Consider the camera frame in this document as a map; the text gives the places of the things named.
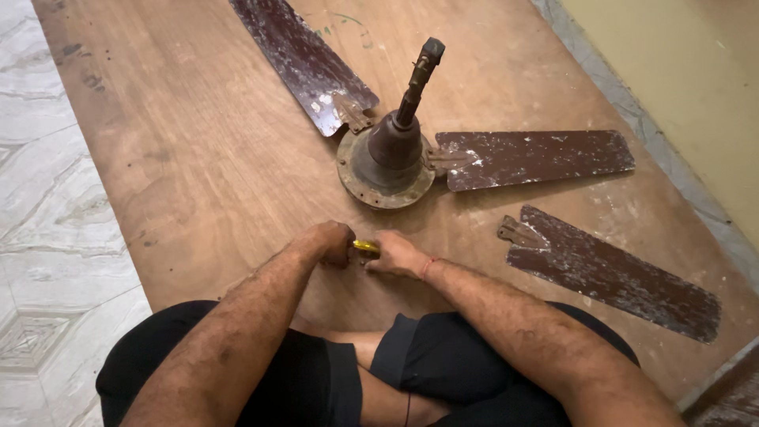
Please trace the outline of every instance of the person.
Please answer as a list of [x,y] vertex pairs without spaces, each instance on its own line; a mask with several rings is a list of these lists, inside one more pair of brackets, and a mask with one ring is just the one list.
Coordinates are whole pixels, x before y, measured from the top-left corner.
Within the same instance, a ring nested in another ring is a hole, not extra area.
[[313,226],[222,301],[137,325],[96,381],[105,425],[684,425],[605,324],[396,231],[376,234],[366,269],[422,280],[457,312],[366,333],[295,316],[311,271],[347,266],[354,238]]

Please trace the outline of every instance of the black string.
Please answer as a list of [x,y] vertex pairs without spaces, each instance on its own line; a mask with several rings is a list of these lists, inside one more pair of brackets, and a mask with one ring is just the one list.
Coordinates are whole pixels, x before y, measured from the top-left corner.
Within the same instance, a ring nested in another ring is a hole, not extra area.
[[403,427],[408,427],[408,413],[411,412],[411,393],[408,394],[408,405],[406,406],[406,422]]

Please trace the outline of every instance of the beige wall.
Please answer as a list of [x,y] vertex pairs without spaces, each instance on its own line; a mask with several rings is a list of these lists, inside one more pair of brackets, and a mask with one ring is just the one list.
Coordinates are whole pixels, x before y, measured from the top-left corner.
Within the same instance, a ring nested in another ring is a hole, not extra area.
[[759,248],[759,0],[562,0]]

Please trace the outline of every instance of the red thread bracelet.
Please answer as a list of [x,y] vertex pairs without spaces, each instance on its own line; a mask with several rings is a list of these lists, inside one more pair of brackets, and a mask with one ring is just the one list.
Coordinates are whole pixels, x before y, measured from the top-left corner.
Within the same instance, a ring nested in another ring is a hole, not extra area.
[[424,278],[427,275],[427,268],[432,264],[433,262],[439,260],[438,257],[430,257],[430,260],[424,265],[424,268],[422,269],[422,281],[424,282]]

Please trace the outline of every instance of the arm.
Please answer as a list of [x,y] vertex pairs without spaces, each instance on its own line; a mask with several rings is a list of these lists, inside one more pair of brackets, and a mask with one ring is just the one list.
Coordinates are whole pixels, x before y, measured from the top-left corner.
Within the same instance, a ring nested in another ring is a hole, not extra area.
[[345,266],[345,224],[308,229],[237,285],[172,350],[122,425],[234,425],[284,339],[317,262]]
[[603,338],[545,302],[446,260],[432,264],[394,231],[368,270],[424,279],[509,364],[553,395],[572,425],[684,425],[671,403]]

